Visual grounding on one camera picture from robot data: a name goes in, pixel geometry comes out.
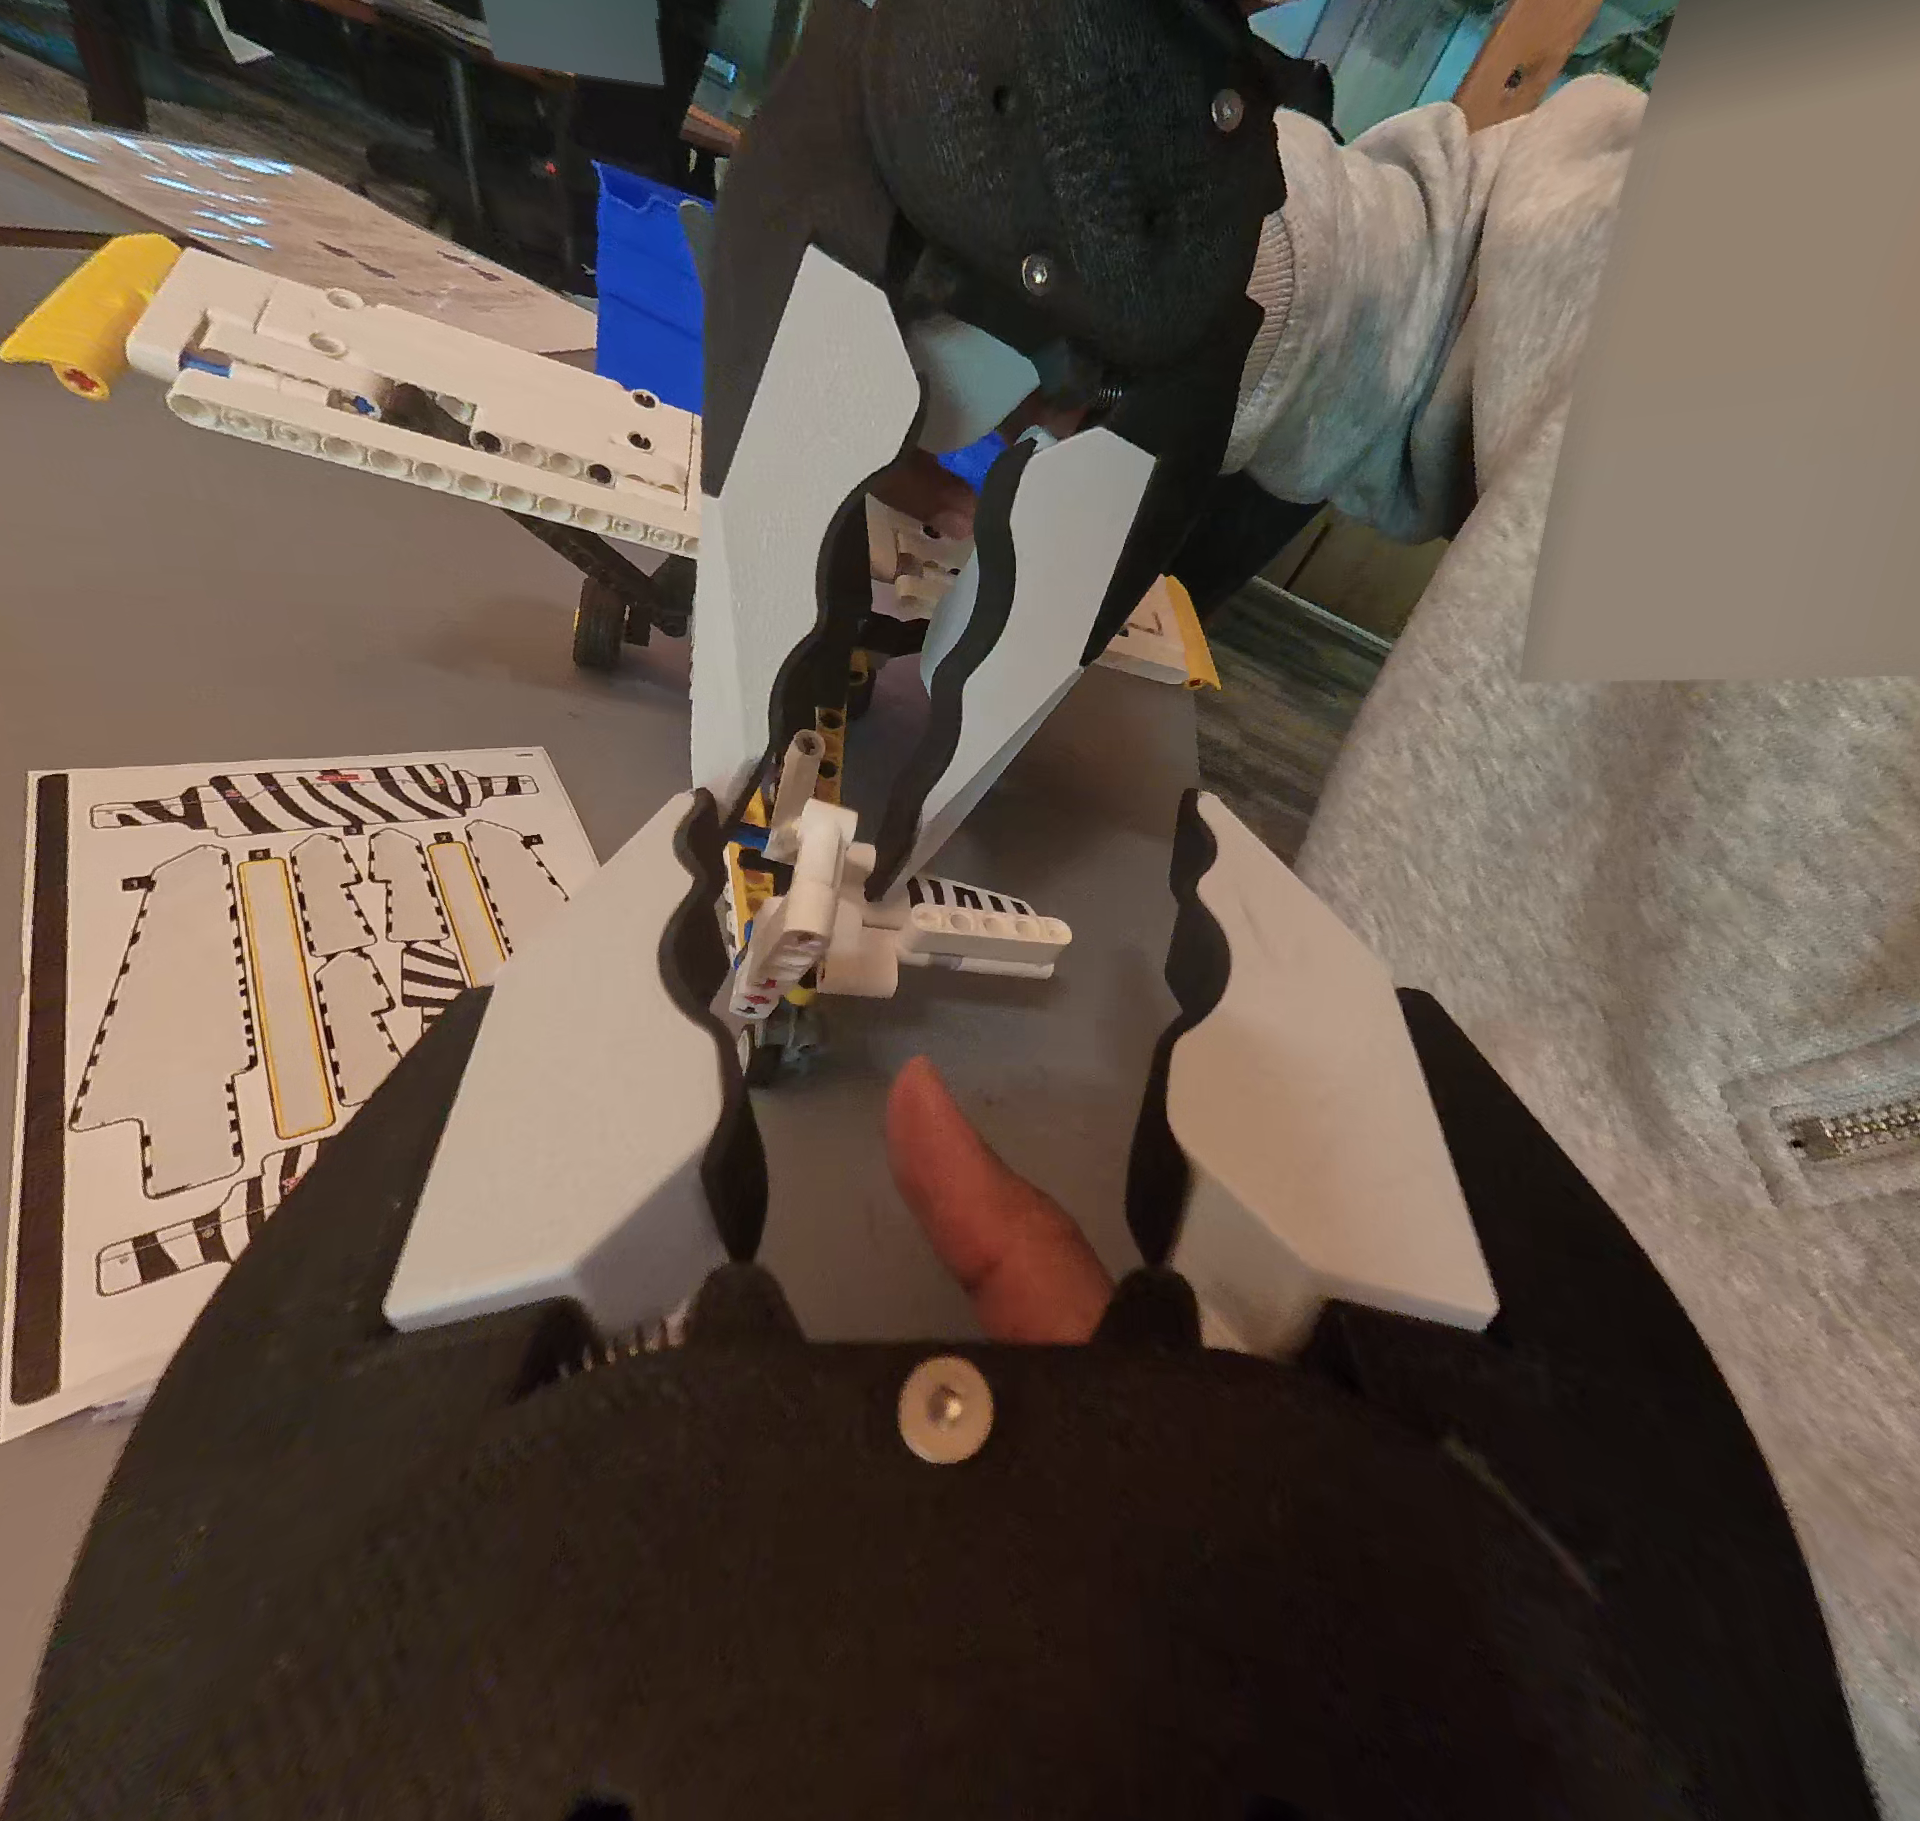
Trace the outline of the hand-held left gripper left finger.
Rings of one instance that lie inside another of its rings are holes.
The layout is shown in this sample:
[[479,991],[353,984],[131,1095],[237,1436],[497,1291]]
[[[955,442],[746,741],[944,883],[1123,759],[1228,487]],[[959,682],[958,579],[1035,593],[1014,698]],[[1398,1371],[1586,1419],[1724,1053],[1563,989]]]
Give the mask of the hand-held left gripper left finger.
[[542,1302],[655,1328],[765,1232],[765,1148],[713,1014],[713,796],[673,796],[492,978],[384,1301],[393,1328]]

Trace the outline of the laminated paper sheet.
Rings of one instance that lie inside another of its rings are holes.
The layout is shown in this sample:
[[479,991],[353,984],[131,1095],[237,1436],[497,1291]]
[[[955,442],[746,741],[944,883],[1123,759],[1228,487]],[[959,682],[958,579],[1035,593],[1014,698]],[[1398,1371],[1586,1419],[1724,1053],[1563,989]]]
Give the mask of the laminated paper sheet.
[[5,159],[37,163],[181,244],[344,288],[538,354],[582,354],[596,314],[281,159],[116,129],[1,118]]

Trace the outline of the person's right forearm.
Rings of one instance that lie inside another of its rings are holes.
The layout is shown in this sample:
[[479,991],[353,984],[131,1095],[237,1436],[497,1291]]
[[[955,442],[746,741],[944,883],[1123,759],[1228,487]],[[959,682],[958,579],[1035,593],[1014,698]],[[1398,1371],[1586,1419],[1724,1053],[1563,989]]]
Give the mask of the person's right forearm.
[[1533,566],[1647,104],[1589,75],[1491,129],[1435,103],[1348,146],[1280,114],[1226,471]]

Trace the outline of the blue plastic bin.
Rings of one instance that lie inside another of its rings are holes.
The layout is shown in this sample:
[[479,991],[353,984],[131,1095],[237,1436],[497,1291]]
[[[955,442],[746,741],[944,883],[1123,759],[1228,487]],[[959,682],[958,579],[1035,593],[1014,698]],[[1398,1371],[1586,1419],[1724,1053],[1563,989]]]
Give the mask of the blue plastic bin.
[[599,373],[699,406],[703,494],[726,479],[809,244],[881,286],[896,314],[922,384],[899,459],[916,445],[977,494],[984,475],[955,471],[947,455],[984,442],[1000,455],[1003,427],[1040,388],[1035,360],[962,318],[959,297],[936,282],[944,266],[882,190],[850,174],[743,160],[711,205],[602,167],[597,222]]

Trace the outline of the zebra striped sticker sheet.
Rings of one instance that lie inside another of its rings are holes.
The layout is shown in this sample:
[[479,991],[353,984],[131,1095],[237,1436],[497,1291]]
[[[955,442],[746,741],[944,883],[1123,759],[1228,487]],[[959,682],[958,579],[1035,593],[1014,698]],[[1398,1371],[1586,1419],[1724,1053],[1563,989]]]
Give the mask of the zebra striped sticker sheet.
[[147,1392],[326,1142],[599,864],[538,748],[33,774],[26,861],[6,1443]]

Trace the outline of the white yellow lego airplane model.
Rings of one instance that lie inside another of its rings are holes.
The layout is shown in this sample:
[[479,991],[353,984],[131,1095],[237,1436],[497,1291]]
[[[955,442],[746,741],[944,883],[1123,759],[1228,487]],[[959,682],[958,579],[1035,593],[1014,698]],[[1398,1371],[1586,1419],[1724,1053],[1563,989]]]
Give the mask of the white yellow lego airplane model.
[[[699,417],[646,391],[563,368],[552,358],[491,342],[393,307],[360,302],[181,249],[160,235],[107,240],[6,336],[5,360],[47,368],[62,388],[105,401],[135,371],[170,390],[180,420],[271,442],[365,473],[413,479],[512,511],[552,553],[577,556],[587,584],[577,660],[587,639],[646,627],[684,632],[697,599]],[[610,442],[652,451],[646,471],[614,464]],[[840,803],[843,734],[872,698],[890,658],[916,653],[936,593],[958,569],[958,541],[867,496],[881,608],[858,616],[843,648],[830,648],[816,698],[801,701],[774,744],[755,792],[737,809],[726,925],[734,962],[749,949],[758,910],[779,907],[776,864],[800,851],[801,780]],[[1187,690],[1220,688],[1212,653],[1184,584],[1164,576],[1117,632],[1104,663]],[[819,970],[771,994],[738,994],[733,1014],[752,1085],[801,1065],[819,1046]]]

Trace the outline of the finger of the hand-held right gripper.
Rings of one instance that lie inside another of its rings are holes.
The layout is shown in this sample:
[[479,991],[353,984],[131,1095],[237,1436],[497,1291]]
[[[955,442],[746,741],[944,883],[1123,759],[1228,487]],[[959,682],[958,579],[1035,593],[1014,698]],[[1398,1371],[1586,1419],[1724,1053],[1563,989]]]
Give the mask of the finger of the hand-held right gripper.
[[922,384],[876,286],[804,249],[733,462],[703,496],[690,625],[690,780],[728,808],[771,749],[776,686],[822,622],[822,558],[903,451]]
[[991,464],[972,556],[930,616],[927,717],[876,828],[875,898],[933,858],[1117,629],[1157,459],[1106,427]]

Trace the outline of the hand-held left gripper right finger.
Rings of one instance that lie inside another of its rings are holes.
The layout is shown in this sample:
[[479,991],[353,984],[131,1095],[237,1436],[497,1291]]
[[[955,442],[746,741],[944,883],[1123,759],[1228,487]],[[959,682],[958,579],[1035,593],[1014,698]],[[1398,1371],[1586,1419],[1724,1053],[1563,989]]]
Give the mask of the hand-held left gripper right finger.
[[1201,1341],[1303,1350],[1335,1302],[1482,1332],[1499,1301],[1395,982],[1212,792],[1180,798],[1125,1212]]

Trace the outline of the wooden beam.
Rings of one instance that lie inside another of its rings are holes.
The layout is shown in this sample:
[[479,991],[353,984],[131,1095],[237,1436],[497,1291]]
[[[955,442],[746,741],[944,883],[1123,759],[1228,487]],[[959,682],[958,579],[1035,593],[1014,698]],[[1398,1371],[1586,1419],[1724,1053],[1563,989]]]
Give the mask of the wooden beam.
[[1493,129],[1538,107],[1603,2],[1508,0],[1452,95],[1467,129]]

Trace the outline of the person's left hand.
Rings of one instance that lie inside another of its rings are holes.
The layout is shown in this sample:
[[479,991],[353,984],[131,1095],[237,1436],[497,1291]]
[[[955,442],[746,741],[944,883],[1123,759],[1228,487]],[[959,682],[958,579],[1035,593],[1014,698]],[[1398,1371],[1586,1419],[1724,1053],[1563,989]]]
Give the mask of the person's left hand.
[[1113,1280],[1080,1227],[977,1133],[939,1068],[899,1067],[884,1110],[892,1181],[991,1344],[1089,1344]]

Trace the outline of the person's right hand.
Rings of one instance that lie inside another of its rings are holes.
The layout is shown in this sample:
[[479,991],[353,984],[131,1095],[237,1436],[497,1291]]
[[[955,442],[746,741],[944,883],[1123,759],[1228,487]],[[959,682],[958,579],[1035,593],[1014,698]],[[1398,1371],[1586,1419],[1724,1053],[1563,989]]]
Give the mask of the person's right hand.
[[972,535],[974,490],[916,445],[881,473],[867,494],[942,538]]

